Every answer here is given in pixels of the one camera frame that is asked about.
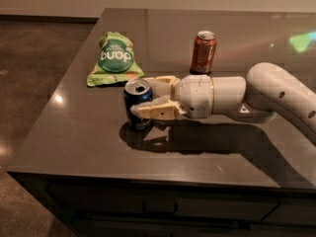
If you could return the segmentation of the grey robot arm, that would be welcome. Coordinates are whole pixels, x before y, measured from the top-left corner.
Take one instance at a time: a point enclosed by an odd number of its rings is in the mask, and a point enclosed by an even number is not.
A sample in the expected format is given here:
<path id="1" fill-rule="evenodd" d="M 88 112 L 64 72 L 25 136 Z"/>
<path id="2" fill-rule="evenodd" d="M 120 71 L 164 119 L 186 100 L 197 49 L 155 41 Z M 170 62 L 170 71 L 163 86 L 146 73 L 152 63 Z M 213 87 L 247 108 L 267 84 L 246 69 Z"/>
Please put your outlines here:
<path id="1" fill-rule="evenodd" d="M 131 113 L 139 118 L 206 119 L 223 115 L 262 123 L 280 115 L 310 141 L 316 141 L 316 94 L 275 64 L 258 63 L 245 77 L 160 76 L 146 82 L 155 99 L 132 105 Z"/>

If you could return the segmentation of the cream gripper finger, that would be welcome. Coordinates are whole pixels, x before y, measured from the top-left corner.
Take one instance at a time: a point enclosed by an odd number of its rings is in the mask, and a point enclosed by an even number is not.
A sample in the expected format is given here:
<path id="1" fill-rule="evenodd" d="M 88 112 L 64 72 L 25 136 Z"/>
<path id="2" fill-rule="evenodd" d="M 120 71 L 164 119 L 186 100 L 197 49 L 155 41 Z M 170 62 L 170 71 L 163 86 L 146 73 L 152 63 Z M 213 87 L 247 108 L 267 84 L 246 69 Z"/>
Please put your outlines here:
<path id="1" fill-rule="evenodd" d="M 179 102 L 162 98 L 133 105 L 130 111 L 138 118 L 157 120 L 173 120 L 185 113 Z"/>
<path id="2" fill-rule="evenodd" d="M 172 95 L 175 92 L 176 84 L 180 81 L 176 76 L 158 76 L 145 78 L 152 88 L 155 98 L 165 95 Z"/>

